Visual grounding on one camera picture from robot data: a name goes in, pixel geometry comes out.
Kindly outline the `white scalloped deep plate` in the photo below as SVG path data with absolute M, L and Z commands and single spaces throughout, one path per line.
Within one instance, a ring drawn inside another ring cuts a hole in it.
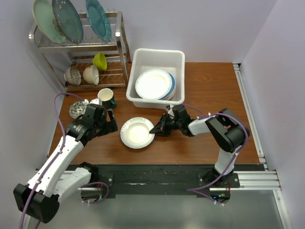
M 134 117 L 121 127 L 121 141 L 131 149 L 145 148 L 154 140 L 155 134 L 150 133 L 153 128 L 154 125 L 148 119 Z

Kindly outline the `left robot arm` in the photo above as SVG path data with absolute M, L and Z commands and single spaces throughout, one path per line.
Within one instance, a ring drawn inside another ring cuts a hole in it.
M 74 157 L 89 141 L 116 132 L 118 126 L 113 109 L 89 104 L 85 113 L 67 125 L 58 146 L 41 169 L 25 184 L 18 184 L 13 195 L 19 211 L 39 222 L 50 222 L 58 212 L 60 203 L 82 186 L 98 184 L 97 167 L 80 164 L 68 177 L 61 179 Z

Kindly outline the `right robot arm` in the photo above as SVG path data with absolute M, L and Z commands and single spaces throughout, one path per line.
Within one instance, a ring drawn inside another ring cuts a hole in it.
M 180 130 L 188 137 L 211 133 L 218 144 L 218 159 L 212 170 L 204 175 L 208 184 L 202 188 L 224 187 L 229 182 L 236 158 L 250 137 L 249 129 L 229 109 L 192 119 L 183 104 L 175 105 L 163 114 L 150 133 L 169 136 L 173 130 Z

